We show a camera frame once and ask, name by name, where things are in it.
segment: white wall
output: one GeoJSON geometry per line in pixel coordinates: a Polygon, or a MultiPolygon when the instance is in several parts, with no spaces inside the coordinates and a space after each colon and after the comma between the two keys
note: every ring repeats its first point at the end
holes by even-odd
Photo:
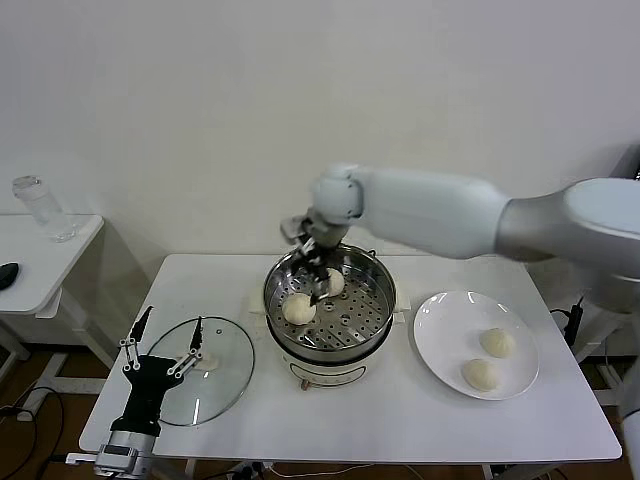
{"type": "Polygon", "coordinates": [[[516,196],[606,175],[640,127],[640,2],[4,0],[0,213],[40,174],[149,277],[274,252],[332,162],[516,196]]]}

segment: dough ball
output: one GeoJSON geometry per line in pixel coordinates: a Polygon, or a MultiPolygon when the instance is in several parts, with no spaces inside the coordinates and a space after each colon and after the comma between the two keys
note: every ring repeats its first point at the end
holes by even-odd
{"type": "Polygon", "coordinates": [[[316,315],[316,306],[311,306],[311,297],[304,293],[289,295],[282,305],[284,319],[294,325],[306,325],[316,315]]]}
{"type": "Polygon", "coordinates": [[[498,358],[507,358],[516,348],[516,341],[509,332],[502,328],[492,328],[482,332],[480,345],[489,355],[498,358]]]}
{"type": "Polygon", "coordinates": [[[344,277],[333,268],[328,268],[327,270],[329,270],[329,296],[340,295],[344,290],[344,277]]]}
{"type": "Polygon", "coordinates": [[[483,392],[495,389],[500,383],[496,368],[480,358],[466,362],[462,367],[462,376],[469,385],[483,392]]]}

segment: electric cord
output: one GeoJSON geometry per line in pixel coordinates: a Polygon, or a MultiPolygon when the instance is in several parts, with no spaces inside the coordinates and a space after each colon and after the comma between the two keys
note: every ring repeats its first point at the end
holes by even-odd
{"type": "Polygon", "coordinates": [[[420,474],[418,473],[418,471],[417,471],[415,468],[413,468],[411,465],[405,465],[405,467],[407,467],[407,468],[409,469],[409,471],[410,471],[411,473],[413,473],[416,477],[418,477],[420,480],[424,480],[424,478],[422,477],[422,475],[420,475],[420,474]]]}
{"type": "MultiPolygon", "coordinates": [[[[62,432],[64,431],[64,404],[62,402],[62,396],[55,391],[53,388],[50,387],[34,387],[34,386],[30,386],[29,388],[27,388],[19,397],[18,399],[15,401],[15,403],[11,406],[11,407],[2,407],[2,409],[0,409],[0,411],[5,410],[7,411],[7,409],[9,410],[4,416],[6,418],[7,415],[17,415],[18,413],[21,412],[26,412],[31,416],[31,421],[34,424],[34,428],[35,428],[35,432],[36,432],[36,438],[34,439],[33,445],[31,450],[29,451],[29,455],[25,458],[23,464],[19,467],[22,468],[24,465],[26,465],[26,463],[31,459],[31,457],[33,456],[33,453],[35,451],[35,443],[37,440],[37,424],[36,424],[36,417],[33,415],[33,413],[31,413],[29,410],[25,410],[22,409],[20,407],[17,406],[18,403],[20,403],[20,401],[22,401],[24,399],[24,397],[26,397],[29,393],[31,392],[35,392],[36,390],[47,390],[51,393],[53,393],[56,396],[56,399],[58,400],[58,405],[60,406],[60,428],[58,430],[58,436],[56,437],[56,441],[55,444],[53,445],[53,448],[51,449],[51,453],[47,456],[47,458],[45,458],[42,463],[40,464],[40,466],[38,467],[38,470],[36,472],[35,475],[35,480],[40,480],[42,478],[42,476],[44,475],[45,470],[47,469],[47,466],[49,465],[49,461],[51,460],[51,458],[53,457],[55,451],[58,448],[58,445],[60,444],[60,440],[62,438],[62,432]]],[[[18,470],[10,473],[8,476],[0,479],[0,480],[6,480],[8,478],[10,478],[12,475],[14,475],[18,470]]]]}
{"type": "Polygon", "coordinates": [[[564,472],[562,470],[560,470],[559,468],[554,468],[553,469],[554,472],[558,472],[560,474],[560,476],[564,479],[564,480],[569,480],[569,477],[567,477],[564,472]]]}
{"type": "Polygon", "coordinates": [[[20,464],[16,468],[14,468],[11,472],[6,474],[0,480],[8,480],[9,478],[13,477],[16,473],[18,473],[20,470],[22,470],[22,468],[27,464],[27,462],[31,460],[31,457],[33,456],[33,452],[36,449],[36,443],[38,443],[38,424],[36,423],[36,419],[33,416],[33,413],[31,413],[29,410],[23,410],[18,407],[12,407],[12,408],[17,409],[17,413],[26,412],[29,415],[31,415],[31,423],[33,424],[33,440],[31,441],[31,448],[29,448],[29,453],[27,454],[27,456],[22,460],[22,462],[20,462],[20,464]]]}
{"type": "Polygon", "coordinates": [[[40,466],[38,467],[38,471],[36,472],[36,476],[34,477],[35,480],[40,480],[44,475],[45,470],[49,466],[49,462],[51,461],[52,457],[56,453],[56,450],[58,449],[58,445],[60,445],[60,440],[62,439],[62,432],[64,432],[64,404],[62,402],[62,396],[57,391],[55,391],[53,388],[50,388],[50,387],[32,387],[30,390],[23,393],[22,397],[24,397],[27,393],[31,393],[36,390],[47,390],[53,393],[58,400],[58,405],[60,406],[60,428],[58,429],[58,436],[56,437],[56,442],[53,444],[53,447],[51,448],[51,452],[49,453],[47,458],[45,458],[40,464],[40,466]]]}
{"type": "MultiPolygon", "coordinates": [[[[22,392],[20,394],[20,396],[18,397],[18,400],[21,399],[25,393],[27,393],[29,391],[29,389],[33,386],[35,386],[35,384],[38,382],[38,379],[36,378],[33,382],[31,382],[31,384],[24,390],[24,392],[22,392]]],[[[13,405],[4,405],[3,407],[0,408],[5,408],[5,407],[12,407],[13,405]]],[[[2,420],[0,420],[0,425],[2,425],[4,423],[4,421],[7,419],[7,417],[2,417],[2,420]]]]}
{"type": "Polygon", "coordinates": [[[604,339],[604,342],[603,342],[604,343],[604,364],[607,366],[607,368],[609,368],[609,355],[607,353],[607,339],[608,338],[609,337],[606,337],[604,339]]]}
{"type": "Polygon", "coordinates": [[[576,336],[578,335],[578,329],[580,328],[580,322],[582,320],[582,314],[584,313],[584,309],[582,308],[582,301],[584,300],[584,295],[580,297],[578,303],[574,304],[571,307],[571,311],[564,310],[562,308],[554,308],[549,310],[550,313],[562,313],[565,317],[567,317],[567,325],[564,327],[564,339],[567,342],[569,347],[573,347],[573,344],[576,341],[576,336]]]}
{"type": "Polygon", "coordinates": [[[233,470],[229,470],[228,472],[220,472],[220,473],[216,473],[214,475],[208,475],[204,478],[201,478],[200,480],[210,480],[212,478],[218,478],[218,477],[225,477],[227,475],[233,475],[234,473],[238,473],[238,472],[234,472],[233,470]]]}
{"type": "Polygon", "coordinates": [[[301,473],[301,474],[296,474],[296,475],[285,475],[284,473],[280,473],[280,472],[275,470],[274,466],[275,466],[275,464],[271,467],[271,471],[275,475],[277,475],[278,477],[282,477],[282,478],[302,478],[302,477],[320,477],[320,476],[327,476],[327,475],[341,475],[343,473],[350,472],[351,470],[355,470],[356,468],[373,467],[374,464],[373,463],[368,463],[366,465],[356,465],[354,467],[345,468],[344,470],[338,470],[337,472],[301,473]]]}

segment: table leg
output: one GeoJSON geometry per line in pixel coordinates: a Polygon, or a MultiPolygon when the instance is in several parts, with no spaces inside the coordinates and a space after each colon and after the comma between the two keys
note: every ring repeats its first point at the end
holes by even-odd
{"type": "Polygon", "coordinates": [[[85,310],[80,303],[65,289],[62,290],[60,306],[72,319],[70,327],[83,343],[102,361],[107,367],[113,367],[118,349],[95,323],[90,322],[85,310]]]}
{"type": "MultiPolygon", "coordinates": [[[[56,376],[62,369],[66,359],[66,353],[54,353],[35,386],[49,387],[60,394],[99,395],[105,382],[103,378],[66,378],[56,376]]],[[[35,416],[49,393],[51,392],[45,389],[31,392],[22,408],[30,411],[35,416]]],[[[26,412],[19,413],[18,421],[29,422],[31,421],[31,415],[26,412]]]]}
{"type": "Polygon", "coordinates": [[[196,463],[197,460],[195,458],[190,458],[187,460],[187,466],[184,469],[184,473],[187,477],[193,478],[196,473],[196,463]]]}
{"type": "Polygon", "coordinates": [[[29,351],[24,348],[13,335],[5,330],[2,325],[0,325],[0,345],[9,352],[15,352],[18,360],[29,360],[29,356],[31,355],[29,351]]]}
{"type": "Polygon", "coordinates": [[[491,477],[500,480],[534,480],[537,477],[551,472],[558,468],[561,463],[536,463],[531,465],[514,465],[509,467],[497,477],[491,477]]]}
{"type": "Polygon", "coordinates": [[[181,472],[167,460],[154,458],[151,472],[160,480],[192,480],[193,477],[181,472]]]}

